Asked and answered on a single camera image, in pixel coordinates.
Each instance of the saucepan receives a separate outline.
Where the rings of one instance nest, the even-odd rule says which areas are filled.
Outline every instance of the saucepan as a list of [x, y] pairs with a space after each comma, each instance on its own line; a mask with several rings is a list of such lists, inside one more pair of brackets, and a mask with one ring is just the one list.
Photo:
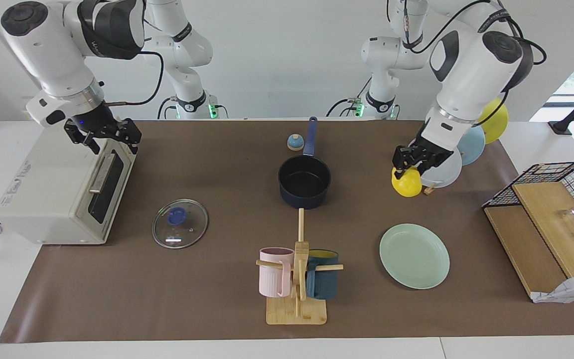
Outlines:
[[315, 117], [309, 119], [303, 154], [288, 159], [278, 170], [281, 197], [294, 208], [319, 207], [331, 184], [328, 166], [314, 157], [317, 121]]

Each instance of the wooden mug rack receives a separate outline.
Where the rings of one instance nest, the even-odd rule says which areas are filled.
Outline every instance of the wooden mug rack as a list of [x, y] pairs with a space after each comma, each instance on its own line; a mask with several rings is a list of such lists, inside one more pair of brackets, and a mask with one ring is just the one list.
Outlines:
[[[309, 242], [305, 241], [305, 209], [298, 209], [298, 241], [294, 245], [291, 270], [291, 295], [267, 298], [265, 320], [269, 325], [323, 325], [326, 323], [326, 300], [307, 298], [305, 273], [309, 259]], [[282, 268], [280, 263], [256, 261], [258, 266]], [[344, 270], [343, 264], [317, 266], [316, 271]]]

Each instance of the light blue plate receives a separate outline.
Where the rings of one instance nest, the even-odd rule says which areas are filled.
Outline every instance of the light blue plate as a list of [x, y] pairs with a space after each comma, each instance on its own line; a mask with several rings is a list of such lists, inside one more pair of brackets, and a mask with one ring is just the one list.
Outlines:
[[451, 262], [435, 233], [416, 224], [399, 224], [380, 241], [380, 259], [391, 277], [413, 289], [429, 289], [446, 279]]
[[470, 129], [457, 144], [457, 149], [462, 153], [462, 166], [475, 162], [484, 152], [485, 143], [486, 137], [482, 126]]

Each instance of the wire basket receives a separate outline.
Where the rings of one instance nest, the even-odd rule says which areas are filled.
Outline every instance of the wire basket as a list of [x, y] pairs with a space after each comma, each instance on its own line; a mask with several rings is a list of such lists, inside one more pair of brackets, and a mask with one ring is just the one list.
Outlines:
[[522, 183], [562, 182], [574, 198], [574, 162], [533, 165], [483, 207], [520, 206], [513, 186]]

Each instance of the white appliance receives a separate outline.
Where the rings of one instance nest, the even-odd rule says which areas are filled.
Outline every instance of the white appliance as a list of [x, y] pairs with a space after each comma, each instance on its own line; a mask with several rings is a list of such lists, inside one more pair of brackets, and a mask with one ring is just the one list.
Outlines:
[[105, 243], [135, 155], [116, 141], [98, 143], [95, 155], [61, 126], [43, 130], [1, 196], [3, 229], [41, 244]]

